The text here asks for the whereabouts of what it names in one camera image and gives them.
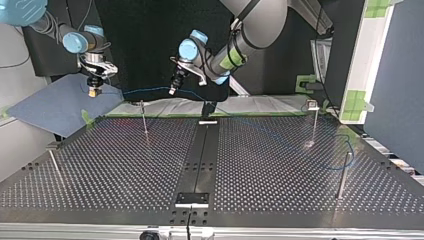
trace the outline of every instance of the black cable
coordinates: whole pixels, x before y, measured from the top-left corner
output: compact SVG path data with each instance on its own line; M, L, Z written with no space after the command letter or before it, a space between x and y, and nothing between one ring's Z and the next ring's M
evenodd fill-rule
M22 37L24 36L16 27L13 27L13 28L15 29L15 31L17 33L19 33L19 35L21 35ZM10 65L10 66L0 66L0 69L7 69L7 68L14 68L14 67L22 66L29 61L30 57L31 56L29 55L29 52L28 52L28 56L24 61L17 63L17 64Z
M316 61L316 64L317 64L317 69L318 69L318 78L317 79L321 83L321 85L322 85L322 87L324 89L325 96L327 97L328 101L330 102L330 105L333 107L334 112L337 115L337 118L340 119L340 114L335 109L336 106L331 101L330 96L328 95L328 92L327 92L327 88L325 87L325 84L322 82L322 79L321 79L321 68L319 66L319 61L318 61L317 41L318 41L318 36L319 36L319 34L318 34L318 27L319 27L319 21L321 20L322 11L323 11L323 7L321 6L321 8L319 9L319 13L318 13L317 25L315 27L315 33L316 33L316 35L315 35L315 40L314 40L314 45L315 45L315 61Z
M21 35L22 37L24 36L24 34L22 34L19 30L18 30L18 28L17 27L13 27L15 30L16 30L16 32L17 33L19 33L19 35Z
M82 21L81 21L80 25L79 25L79 26L78 26L78 28L77 28L77 30L78 30L78 31L81 29L82 25L84 25L85 20L87 20L87 17L88 17L88 15L90 14L91 7L92 7L92 6L93 6L93 0L90 0L90 3L89 3L88 8L87 8L87 12L85 13L84 18L82 19Z
M66 0L66 12L68 13L69 23L71 24L71 27L75 28L74 22L72 21L71 11L69 11L69 0Z
M18 63L18 64L14 64L14 65L10 65L10 66L0 66L0 69L14 68L14 67L22 66L29 61L29 58L30 58L30 55L28 54L28 57L23 62Z

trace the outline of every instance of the optical breadboard table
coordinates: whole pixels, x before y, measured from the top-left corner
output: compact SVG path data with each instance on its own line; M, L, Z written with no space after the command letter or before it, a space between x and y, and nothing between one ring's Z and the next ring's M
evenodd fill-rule
M424 230L424 188L331 116L102 118L0 183L0 223ZM342 199L346 154L354 149ZM177 208L180 194L206 208Z

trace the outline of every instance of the end effector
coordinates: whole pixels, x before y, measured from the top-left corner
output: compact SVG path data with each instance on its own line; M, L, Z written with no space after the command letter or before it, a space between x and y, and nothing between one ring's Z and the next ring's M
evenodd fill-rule
M171 78L169 94L173 95L177 89L181 88L184 79L190 73L199 77L199 86L206 86L207 79L218 85L223 84L228 79L230 70L234 66L230 65L226 68L215 66L216 70L214 70L212 64L215 64L215 62L211 60L215 57L206 48L207 42L208 37L198 30L193 30L190 37L181 42L178 48L178 57L171 57L171 61L176 64L176 67Z
M78 63L89 73L89 96L96 97L101 92L103 80L118 72L118 68L103 56L104 50L110 46L103 29L87 25L84 31L76 30L59 22L46 6L47 0L0 0L0 23L30 26L36 32L55 39L58 44L62 43L70 53L81 54Z

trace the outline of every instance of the blue cable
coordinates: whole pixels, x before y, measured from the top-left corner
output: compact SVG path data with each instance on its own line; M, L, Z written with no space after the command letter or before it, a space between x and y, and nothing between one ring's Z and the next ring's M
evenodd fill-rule
M136 92L150 92L150 91L169 90L169 89L171 89L171 88L169 88L169 87L141 88L141 89L136 89L136 90L133 90L133 91L124 92L122 94L123 95L128 95L128 94L136 93ZM202 98L201 96L199 96L197 93L195 93L193 91L183 90L183 89L178 89L177 91L183 92L183 93L192 94L193 96L197 97L198 99L200 99L200 100L202 100L204 102L207 102L206 99ZM265 133L267 133L269 136L271 136L272 138L274 138L277 141L281 141L283 143L285 142L285 139L282 138L280 135L276 134L275 132L272 132L272 131L270 131L268 129L265 129L261 125L258 125L258 124L255 124L255 123L251 123L251 122L246 121L246 120L243 120L243 119L237 119L238 116L235 116L233 114L230 114L230 113L226 112L225 110L217 107L216 105L213 105L213 104L211 104L211 105L214 106L216 109L224 112L228 116L233 117L235 120L240 121L243 124L249 125L249 126L255 128L255 129L259 130L259 131L265 132ZM337 135L334 135L334 137L346 137L347 138L345 142L347 143L347 145L348 145L348 147L350 149L350 152L352 153L352 159L350 160L350 162L348 164L346 164L346 166L329 167L328 165L327 166L322 165L321 167L323 167L324 169L327 169L327 170L331 170L331 171L340 171L340 170L343 170L345 168L349 168L349 167L351 167L354 164L354 162L355 162L355 151L354 151L354 149L352 147L352 144L350 142L350 136L349 135L346 135L346 134L337 134ZM289 149L290 150L293 150L293 151L296 152L296 149L294 147L290 146L290 144L286 144L286 145L289 146Z

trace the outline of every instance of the vertical metal pin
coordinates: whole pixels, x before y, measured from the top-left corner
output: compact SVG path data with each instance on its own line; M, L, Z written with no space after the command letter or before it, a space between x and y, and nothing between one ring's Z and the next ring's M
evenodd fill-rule
M315 110L314 132L315 132L315 129L316 129L316 127L317 127L317 121L318 121L318 111L319 111L319 108Z
M345 184L346 184L346 178L347 178L347 167L346 166L347 166L347 163L350 161L350 159L352 159L352 153L348 152L346 154L345 161L344 161L344 164L343 164L342 177L340 179L340 185L339 185L339 189L337 191L337 199L338 200L343 199L343 191L344 191L344 187L345 187Z
M59 171L59 166L57 165L56 158L54 157L53 150L49 150L49 153L50 153L50 157L52 158L54 168L56 169L56 171Z
M140 112L141 112L141 115L143 116L144 133L147 134L149 132L147 131L146 116L145 116L145 109L144 109L143 100L140 101Z

